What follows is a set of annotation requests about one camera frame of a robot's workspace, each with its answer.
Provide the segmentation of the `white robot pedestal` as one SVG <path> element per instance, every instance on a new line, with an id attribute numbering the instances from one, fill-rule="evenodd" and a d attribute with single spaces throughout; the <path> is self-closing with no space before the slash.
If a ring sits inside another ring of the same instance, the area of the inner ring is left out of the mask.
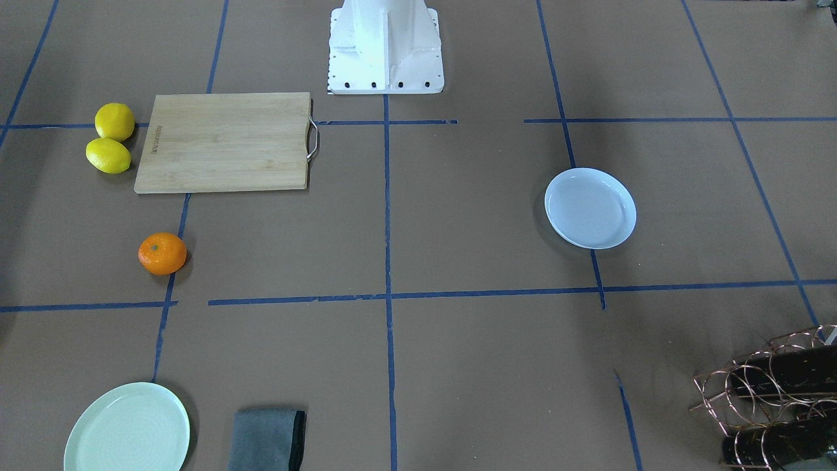
<path id="1" fill-rule="evenodd" d="M 328 42 L 329 94 L 445 89 L 439 15 L 424 1 L 345 1 L 331 11 Z"/>

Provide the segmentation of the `light green plate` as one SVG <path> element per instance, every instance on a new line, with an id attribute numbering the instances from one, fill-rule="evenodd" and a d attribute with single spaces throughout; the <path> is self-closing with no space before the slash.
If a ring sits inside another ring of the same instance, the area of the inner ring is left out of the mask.
<path id="1" fill-rule="evenodd" d="M 179 470 L 190 447 L 190 419 L 161 385 L 113 388 L 76 420 L 63 454 L 65 470 Z"/>

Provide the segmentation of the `yellow lemon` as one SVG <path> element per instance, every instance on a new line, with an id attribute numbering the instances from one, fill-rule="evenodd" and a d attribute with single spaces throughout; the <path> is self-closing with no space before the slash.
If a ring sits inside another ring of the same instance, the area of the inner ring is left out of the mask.
<path id="1" fill-rule="evenodd" d="M 111 138 L 99 137 L 87 143 L 86 158 L 96 169 L 107 174 L 123 173 L 131 167 L 131 152 Z"/>
<path id="2" fill-rule="evenodd" d="M 95 130 L 100 138 L 125 142 L 134 134 L 137 123 L 129 105 L 108 103 L 102 105 L 94 116 Z"/>

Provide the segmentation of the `light blue plate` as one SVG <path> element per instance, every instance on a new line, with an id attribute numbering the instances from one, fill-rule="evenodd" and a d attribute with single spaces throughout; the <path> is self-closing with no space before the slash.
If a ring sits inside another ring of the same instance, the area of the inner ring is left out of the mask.
<path id="1" fill-rule="evenodd" d="M 547 185 L 544 209 L 554 232 L 583 249 L 611 249 L 633 235 L 636 202 L 622 182 L 598 169 L 577 167 Z"/>

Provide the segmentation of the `folded grey cloth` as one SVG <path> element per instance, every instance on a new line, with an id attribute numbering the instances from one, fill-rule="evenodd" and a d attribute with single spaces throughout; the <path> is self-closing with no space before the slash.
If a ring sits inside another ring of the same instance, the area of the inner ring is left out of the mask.
<path id="1" fill-rule="evenodd" d="M 228 470 L 299 470 L 307 415 L 302 410 L 261 408 L 233 415 Z"/>

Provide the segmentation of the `wooden cutting board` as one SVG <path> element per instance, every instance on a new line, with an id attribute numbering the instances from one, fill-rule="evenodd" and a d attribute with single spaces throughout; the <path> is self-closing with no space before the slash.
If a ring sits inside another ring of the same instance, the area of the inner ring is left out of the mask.
<path id="1" fill-rule="evenodd" d="M 133 188 L 305 190 L 318 145 L 308 92 L 158 95 Z"/>

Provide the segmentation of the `orange mandarin fruit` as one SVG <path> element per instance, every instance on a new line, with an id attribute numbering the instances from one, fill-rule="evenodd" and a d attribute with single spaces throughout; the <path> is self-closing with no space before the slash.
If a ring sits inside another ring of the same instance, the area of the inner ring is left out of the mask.
<path id="1" fill-rule="evenodd" d="M 147 236 L 137 251 L 141 265 L 154 275 L 170 275 L 179 271 L 186 263 L 185 242 L 177 235 L 158 232 Z"/>

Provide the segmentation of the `dark wine bottle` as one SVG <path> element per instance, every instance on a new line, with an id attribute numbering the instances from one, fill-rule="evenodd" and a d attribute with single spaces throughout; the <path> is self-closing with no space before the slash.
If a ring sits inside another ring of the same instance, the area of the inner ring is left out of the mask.
<path id="1" fill-rule="evenodd" d="M 836 393 L 836 347 L 829 345 L 747 360 L 730 373 L 730 387 L 739 396 L 789 394 L 818 399 Z"/>
<path id="2" fill-rule="evenodd" d="M 834 470 L 835 445 L 835 420 L 817 417 L 735 432 L 721 453 L 736 470 Z"/>

